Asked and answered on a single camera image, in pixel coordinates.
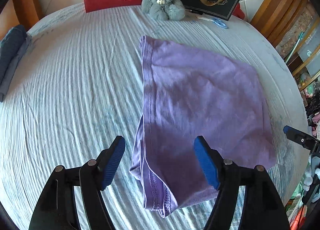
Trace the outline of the purple t-shirt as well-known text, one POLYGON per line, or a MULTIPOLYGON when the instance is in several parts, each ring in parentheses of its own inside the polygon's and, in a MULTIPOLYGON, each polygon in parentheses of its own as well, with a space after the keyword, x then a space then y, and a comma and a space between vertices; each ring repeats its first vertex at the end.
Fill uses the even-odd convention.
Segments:
POLYGON ((162 217, 211 200, 194 152, 203 136, 237 165, 272 168, 276 154, 263 87, 254 67, 239 60, 143 36, 143 109, 130 173, 143 206, 162 217))

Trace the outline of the white ribbed bed cover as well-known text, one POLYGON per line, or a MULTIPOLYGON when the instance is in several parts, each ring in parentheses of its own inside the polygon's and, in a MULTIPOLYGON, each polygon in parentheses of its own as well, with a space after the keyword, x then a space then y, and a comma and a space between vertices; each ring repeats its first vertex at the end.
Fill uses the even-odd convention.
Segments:
POLYGON ((53 169, 73 168, 97 157, 117 135, 125 154, 103 192, 118 229, 202 229, 214 201, 166 218, 143 209, 129 174, 142 113, 144 35, 213 51, 256 68, 266 94, 277 162, 269 170, 287 202, 301 180, 309 153, 286 139, 283 127, 307 131, 302 97, 274 47, 248 22, 232 16, 227 28, 188 17, 154 21, 139 6, 85 12, 76 4, 54 12, 29 30, 32 37, 1 103, 1 203, 20 229, 53 169))

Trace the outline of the folded blue jeans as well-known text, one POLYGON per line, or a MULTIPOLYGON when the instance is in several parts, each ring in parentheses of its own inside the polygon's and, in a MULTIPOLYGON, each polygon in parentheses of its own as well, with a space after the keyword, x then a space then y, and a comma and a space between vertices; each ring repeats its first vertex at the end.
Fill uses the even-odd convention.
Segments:
POLYGON ((31 36, 23 25, 11 28, 1 40, 1 103, 8 93, 18 63, 27 51, 31 36))

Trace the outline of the grey plush toy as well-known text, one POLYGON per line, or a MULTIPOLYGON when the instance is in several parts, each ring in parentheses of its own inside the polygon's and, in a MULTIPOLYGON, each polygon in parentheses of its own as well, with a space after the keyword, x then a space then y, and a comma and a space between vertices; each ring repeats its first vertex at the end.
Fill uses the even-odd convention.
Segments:
POLYGON ((185 7, 181 0, 142 0, 142 12, 159 21, 181 21, 185 7))

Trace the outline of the wooden headboard post right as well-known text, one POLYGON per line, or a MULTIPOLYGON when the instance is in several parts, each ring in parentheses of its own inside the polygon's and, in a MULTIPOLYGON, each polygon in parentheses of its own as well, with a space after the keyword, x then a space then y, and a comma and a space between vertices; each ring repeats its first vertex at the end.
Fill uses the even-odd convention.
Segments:
POLYGON ((263 0, 250 24, 276 47, 298 20, 309 0, 263 0))

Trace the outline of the wooden headboard post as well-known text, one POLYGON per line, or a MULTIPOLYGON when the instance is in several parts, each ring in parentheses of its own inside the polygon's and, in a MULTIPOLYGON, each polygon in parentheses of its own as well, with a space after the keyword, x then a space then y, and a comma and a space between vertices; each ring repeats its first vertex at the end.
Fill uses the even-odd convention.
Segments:
POLYGON ((276 47, 298 20, 309 0, 263 0, 250 24, 276 47))
POLYGON ((39 0, 8 0, 1 10, 1 39, 17 25, 26 31, 44 17, 39 0))

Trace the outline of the blue handled scissors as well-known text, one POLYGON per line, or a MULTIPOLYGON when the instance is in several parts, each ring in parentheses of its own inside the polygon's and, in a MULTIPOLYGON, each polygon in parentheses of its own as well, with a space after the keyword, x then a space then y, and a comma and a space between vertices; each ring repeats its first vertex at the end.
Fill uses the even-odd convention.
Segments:
POLYGON ((204 16, 196 16, 196 18, 199 20, 212 22, 223 29, 228 29, 228 26, 223 21, 221 21, 220 19, 217 19, 215 17, 209 18, 209 17, 204 17, 204 16))

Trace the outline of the wooden headboard post left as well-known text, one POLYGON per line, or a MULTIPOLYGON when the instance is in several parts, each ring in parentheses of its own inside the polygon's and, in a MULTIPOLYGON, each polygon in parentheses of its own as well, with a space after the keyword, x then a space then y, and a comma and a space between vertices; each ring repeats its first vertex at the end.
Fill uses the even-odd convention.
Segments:
POLYGON ((26 31, 44 17, 39 0, 8 0, 1 10, 1 39, 17 25, 26 31))

